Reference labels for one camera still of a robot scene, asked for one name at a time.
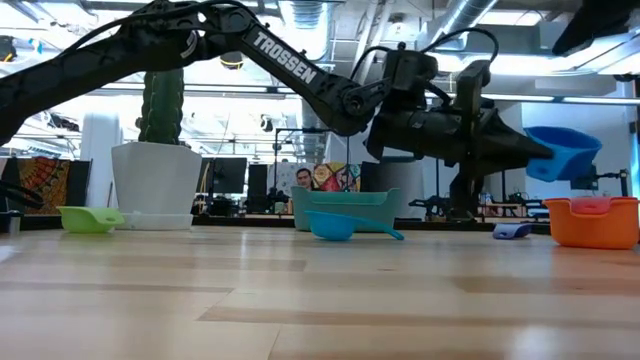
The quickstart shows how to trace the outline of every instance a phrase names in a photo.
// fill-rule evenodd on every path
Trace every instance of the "potted plant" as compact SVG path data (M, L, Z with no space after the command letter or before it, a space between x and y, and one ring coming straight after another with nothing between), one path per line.
M180 146L184 70L144 76L138 142L111 150L118 207L132 230L184 230L202 158Z

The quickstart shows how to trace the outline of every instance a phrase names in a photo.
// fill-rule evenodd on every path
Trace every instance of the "orange basket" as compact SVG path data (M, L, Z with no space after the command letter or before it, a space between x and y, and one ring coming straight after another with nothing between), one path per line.
M638 199L584 197L547 199L551 237L562 246L631 249L638 243Z

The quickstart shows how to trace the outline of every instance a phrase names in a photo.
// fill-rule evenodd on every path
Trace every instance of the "white flower pot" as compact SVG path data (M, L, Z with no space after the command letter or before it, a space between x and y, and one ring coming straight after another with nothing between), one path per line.
M189 229L199 154L184 146L132 142L113 147L111 157L118 207L127 220L120 229Z

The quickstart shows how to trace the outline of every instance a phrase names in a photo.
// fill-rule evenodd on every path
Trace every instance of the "cactus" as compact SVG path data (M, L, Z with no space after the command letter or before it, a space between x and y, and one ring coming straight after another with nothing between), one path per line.
M184 69L144 75L142 117L138 141L179 145L184 102Z

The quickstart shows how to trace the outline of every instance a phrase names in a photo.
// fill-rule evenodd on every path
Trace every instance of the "robotic arm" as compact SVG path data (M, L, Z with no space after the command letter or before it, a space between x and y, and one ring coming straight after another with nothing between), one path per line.
M96 32L118 25L114 36L80 47ZM374 157L381 158L383 149L391 147L417 158L441 158L448 166L459 164L450 191L459 212L454 218L472 218L477 208L473 198L485 175L552 156L548 148L506 126L493 102L482 98L490 81L489 61L474 62L459 75L451 103L431 83L438 63L425 54L428 49L405 50L400 44L386 50L383 78L363 86L315 66L237 1L155 0L96 29L59 56L0 79L0 144L11 140L29 116L127 75L240 51L301 95L335 133L365 131L373 118L366 146ZM426 90L443 99L441 107L427 110Z

